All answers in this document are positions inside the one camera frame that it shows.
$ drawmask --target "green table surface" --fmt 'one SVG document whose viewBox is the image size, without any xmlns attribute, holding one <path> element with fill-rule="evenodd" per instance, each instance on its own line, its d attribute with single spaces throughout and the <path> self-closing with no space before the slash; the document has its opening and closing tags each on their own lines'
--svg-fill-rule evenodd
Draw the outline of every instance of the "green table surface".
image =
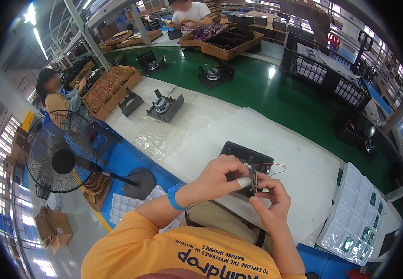
<svg viewBox="0 0 403 279">
<path fill-rule="evenodd" d="M 206 65 L 218 64 L 218 59 L 197 50 L 183 50 L 180 47 L 152 49 L 157 58 L 165 55 L 168 66 L 150 77 L 201 92 L 239 107 L 252 108 L 316 142 L 343 161 L 351 162 L 383 193 L 393 190 L 389 182 L 390 169 L 398 165 L 403 166 L 393 147 L 384 137 L 374 136 L 374 145 L 380 153 L 370 163 L 356 148 L 337 140 L 333 119 L 343 107 L 331 100 L 329 95 L 321 93 L 316 86 L 289 77 L 275 65 L 238 56 L 229 61 L 235 68 L 234 78 L 220 86 L 207 89 L 197 80 L 198 67 L 204 66 L 206 71 Z M 122 59 L 122 65 L 141 69 L 136 56 L 149 50 L 150 48 L 121 50 L 105 53 L 105 57 L 111 64 Z M 365 117 L 360 117 L 360 121 L 368 122 Z M 269 138 L 268 141 L 277 141 L 277 138 Z M 403 215 L 402 204 L 395 206 Z"/>
</svg>

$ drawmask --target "red plastic object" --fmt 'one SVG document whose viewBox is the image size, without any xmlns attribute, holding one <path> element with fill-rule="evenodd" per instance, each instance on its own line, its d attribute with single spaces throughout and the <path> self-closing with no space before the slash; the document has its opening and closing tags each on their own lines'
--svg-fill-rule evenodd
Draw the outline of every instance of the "red plastic object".
<svg viewBox="0 0 403 279">
<path fill-rule="evenodd" d="M 351 269 L 347 275 L 349 276 L 349 279 L 370 279 L 372 272 L 360 273 L 358 269 Z"/>
<path fill-rule="evenodd" d="M 329 37 L 328 37 L 327 41 L 328 41 L 327 44 L 330 44 L 333 48 L 335 48 L 335 49 L 339 48 L 340 40 L 337 36 L 329 33 Z"/>
</svg>

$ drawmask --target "khaki pants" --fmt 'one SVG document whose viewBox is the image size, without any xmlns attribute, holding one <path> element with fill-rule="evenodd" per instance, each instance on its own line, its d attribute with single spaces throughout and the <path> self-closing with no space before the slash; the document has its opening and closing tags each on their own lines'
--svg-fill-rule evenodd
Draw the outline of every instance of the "khaki pants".
<svg viewBox="0 0 403 279">
<path fill-rule="evenodd" d="M 215 201 L 203 201 L 190 206 L 187 210 L 188 218 L 204 227 L 221 229 L 231 233 L 243 240 L 255 244 L 259 236 L 260 229 L 248 221 L 242 219 L 230 210 L 222 207 Z M 186 218 L 180 226 L 187 226 Z M 271 254 L 271 237 L 269 233 L 265 235 L 262 249 Z"/>
</svg>

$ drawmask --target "fan base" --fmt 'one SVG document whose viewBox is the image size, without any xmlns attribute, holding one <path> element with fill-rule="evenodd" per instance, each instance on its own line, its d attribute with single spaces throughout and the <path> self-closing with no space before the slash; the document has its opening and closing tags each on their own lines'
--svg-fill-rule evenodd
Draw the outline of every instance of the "fan base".
<svg viewBox="0 0 403 279">
<path fill-rule="evenodd" d="M 144 200 L 156 186 L 153 173 L 143 167 L 132 170 L 127 178 L 138 183 L 138 186 L 124 183 L 124 195 L 127 197 Z"/>
</svg>

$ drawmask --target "electric fan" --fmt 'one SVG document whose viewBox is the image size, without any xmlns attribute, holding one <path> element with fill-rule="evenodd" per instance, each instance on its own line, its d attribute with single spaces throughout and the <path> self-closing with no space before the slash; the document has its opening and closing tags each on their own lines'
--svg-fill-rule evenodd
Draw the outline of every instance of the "electric fan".
<svg viewBox="0 0 403 279">
<path fill-rule="evenodd" d="M 72 111 L 57 110 L 38 119 L 28 132 L 24 149 L 26 168 L 40 189 L 68 193 L 81 187 L 92 173 L 102 173 L 124 182 L 129 196 L 147 197 L 155 187 L 152 172 L 137 168 L 127 175 L 131 180 L 104 172 L 98 165 L 95 135 L 93 124 Z"/>
</svg>

